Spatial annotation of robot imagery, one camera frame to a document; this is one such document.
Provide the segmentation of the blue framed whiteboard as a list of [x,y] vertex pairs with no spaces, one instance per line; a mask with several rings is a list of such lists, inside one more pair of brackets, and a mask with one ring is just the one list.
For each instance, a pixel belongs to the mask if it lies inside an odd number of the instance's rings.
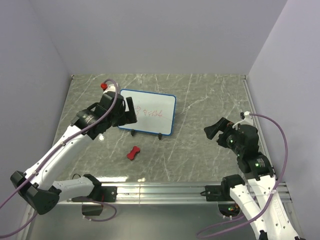
[[177,98],[172,94],[122,89],[120,94],[131,97],[137,122],[120,126],[123,130],[162,134],[173,133]]

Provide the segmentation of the red bone-shaped eraser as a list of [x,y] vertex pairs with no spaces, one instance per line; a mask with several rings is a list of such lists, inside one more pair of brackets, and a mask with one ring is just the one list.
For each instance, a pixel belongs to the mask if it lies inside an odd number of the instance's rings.
[[126,155],[126,157],[133,161],[137,154],[139,154],[141,149],[138,146],[133,146],[132,150]]

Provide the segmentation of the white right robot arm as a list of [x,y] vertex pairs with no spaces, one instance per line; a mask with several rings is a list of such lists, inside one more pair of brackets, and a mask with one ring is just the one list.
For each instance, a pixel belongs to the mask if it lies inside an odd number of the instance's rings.
[[212,236],[249,225],[257,240],[300,240],[278,192],[282,177],[275,175],[270,160],[259,150],[260,138],[253,117],[254,114],[247,111],[237,123],[222,117],[204,128],[209,140],[217,136],[217,144],[236,155],[238,167],[245,176],[245,179],[238,174],[224,177],[218,196],[234,201],[247,221]]

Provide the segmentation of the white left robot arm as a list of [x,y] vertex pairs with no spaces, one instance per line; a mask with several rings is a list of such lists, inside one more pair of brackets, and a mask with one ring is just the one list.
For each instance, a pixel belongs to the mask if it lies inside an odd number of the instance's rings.
[[72,198],[99,201],[102,184],[91,174],[58,181],[57,177],[82,149],[110,127],[137,122],[134,102],[114,91],[105,91],[99,102],[79,111],[62,137],[36,164],[15,171],[10,180],[18,194],[39,214],[51,211],[57,203]]

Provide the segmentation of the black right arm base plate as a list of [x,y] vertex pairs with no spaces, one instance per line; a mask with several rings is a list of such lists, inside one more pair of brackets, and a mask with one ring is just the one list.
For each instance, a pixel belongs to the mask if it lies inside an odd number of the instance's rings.
[[200,195],[205,197],[207,202],[230,202],[230,191],[221,185],[206,185]]

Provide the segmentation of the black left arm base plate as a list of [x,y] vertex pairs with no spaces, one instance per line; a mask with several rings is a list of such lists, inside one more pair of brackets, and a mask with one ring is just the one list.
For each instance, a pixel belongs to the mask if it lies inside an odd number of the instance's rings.
[[94,190],[89,196],[79,196],[71,199],[72,202],[104,202],[114,203],[117,199],[116,186],[102,186],[99,190]]

